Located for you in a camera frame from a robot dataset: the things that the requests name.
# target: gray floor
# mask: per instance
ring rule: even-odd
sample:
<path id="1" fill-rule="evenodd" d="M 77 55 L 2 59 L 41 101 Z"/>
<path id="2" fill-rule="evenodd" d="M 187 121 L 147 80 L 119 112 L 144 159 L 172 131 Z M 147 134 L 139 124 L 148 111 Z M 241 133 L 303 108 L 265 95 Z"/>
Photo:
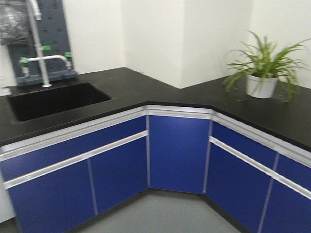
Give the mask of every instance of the gray floor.
<path id="1" fill-rule="evenodd" d="M 17 233 L 14 221 L 0 233 Z M 200 195 L 146 190 L 67 233 L 240 233 Z"/>

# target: green faucet handle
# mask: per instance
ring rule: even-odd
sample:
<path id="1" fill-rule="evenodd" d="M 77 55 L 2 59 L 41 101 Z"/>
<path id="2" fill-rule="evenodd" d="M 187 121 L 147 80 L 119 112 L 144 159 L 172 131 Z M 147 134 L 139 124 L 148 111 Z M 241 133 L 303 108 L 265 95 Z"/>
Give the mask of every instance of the green faucet handle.
<path id="1" fill-rule="evenodd" d="M 51 45 L 44 45 L 44 46 L 42 46 L 42 49 L 44 52 L 51 52 L 52 46 Z"/>
<path id="2" fill-rule="evenodd" d="M 28 67 L 29 66 L 29 60 L 27 57 L 21 57 L 19 59 L 19 63 L 22 67 Z"/>
<path id="3" fill-rule="evenodd" d="M 68 61 L 71 61 L 72 60 L 71 52 L 65 52 L 65 57 L 67 58 Z"/>

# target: cabinet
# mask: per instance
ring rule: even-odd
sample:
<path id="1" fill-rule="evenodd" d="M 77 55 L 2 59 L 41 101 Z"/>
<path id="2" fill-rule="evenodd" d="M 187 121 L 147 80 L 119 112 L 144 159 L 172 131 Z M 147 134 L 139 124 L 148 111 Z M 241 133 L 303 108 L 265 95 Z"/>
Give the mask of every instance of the cabinet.
<path id="1" fill-rule="evenodd" d="M 311 169 L 280 155 L 277 172 L 311 190 Z M 311 200 L 274 181 L 262 233 L 309 233 Z"/>
<path id="2" fill-rule="evenodd" d="M 147 189 L 146 138 L 91 158 L 98 212 Z"/>
<path id="3" fill-rule="evenodd" d="M 218 123 L 212 136 L 272 168 L 276 152 Z M 206 195 L 251 232 L 257 232 L 271 177 L 211 144 Z"/>
<path id="4" fill-rule="evenodd" d="M 147 188 L 145 130 L 141 116 L 1 161 L 23 232 L 62 233 L 95 216 L 94 184 L 101 211 Z"/>
<path id="5" fill-rule="evenodd" d="M 149 116 L 152 188 L 203 193 L 209 120 Z"/>
<path id="6" fill-rule="evenodd" d="M 23 233 L 62 233 L 95 216 L 87 161 L 9 189 Z"/>

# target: black sink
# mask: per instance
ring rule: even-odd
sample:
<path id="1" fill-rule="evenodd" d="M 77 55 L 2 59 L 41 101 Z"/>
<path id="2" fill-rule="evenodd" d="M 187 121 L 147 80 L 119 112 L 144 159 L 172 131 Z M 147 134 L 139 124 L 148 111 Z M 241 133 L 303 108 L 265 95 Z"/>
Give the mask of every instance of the black sink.
<path id="1" fill-rule="evenodd" d="M 89 83 L 43 89 L 8 97 L 19 121 L 43 117 L 110 99 L 108 95 Z"/>

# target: pegboard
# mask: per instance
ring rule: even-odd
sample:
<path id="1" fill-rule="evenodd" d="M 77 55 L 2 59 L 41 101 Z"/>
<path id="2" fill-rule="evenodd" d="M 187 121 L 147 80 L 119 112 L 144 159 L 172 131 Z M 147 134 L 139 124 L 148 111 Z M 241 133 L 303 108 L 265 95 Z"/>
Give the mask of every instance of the pegboard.
<path id="1" fill-rule="evenodd" d="M 41 20 L 36 20 L 39 37 L 42 45 L 51 45 L 52 51 L 44 52 L 44 56 L 64 55 L 70 51 L 68 33 L 66 28 L 63 4 L 61 0 L 37 0 Z M 31 27 L 28 23 L 30 32 L 30 45 L 10 45 L 8 46 L 11 62 L 18 86 L 42 83 L 41 71 L 38 62 L 31 62 L 30 77 L 25 78 L 19 65 L 20 57 L 37 57 Z M 45 60 L 49 80 L 56 81 L 77 77 L 75 71 L 68 71 L 65 63 L 60 59 Z"/>

